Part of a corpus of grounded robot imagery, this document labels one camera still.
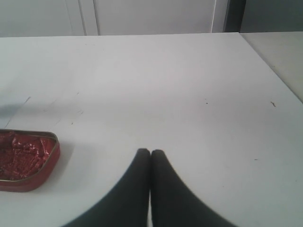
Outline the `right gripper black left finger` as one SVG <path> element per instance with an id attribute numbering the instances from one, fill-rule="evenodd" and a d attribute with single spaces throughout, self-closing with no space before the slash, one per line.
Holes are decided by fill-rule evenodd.
<path id="1" fill-rule="evenodd" d="M 130 166 L 110 192 L 67 227 L 146 227 L 148 224 L 151 153 L 137 150 Z"/>

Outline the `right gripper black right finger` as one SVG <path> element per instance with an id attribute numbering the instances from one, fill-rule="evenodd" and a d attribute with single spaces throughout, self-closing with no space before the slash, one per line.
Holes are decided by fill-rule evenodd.
<path id="1" fill-rule="evenodd" d="M 151 153 L 151 218 L 154 227 L 233 227 L 183 183 L 162 150 Z"/>

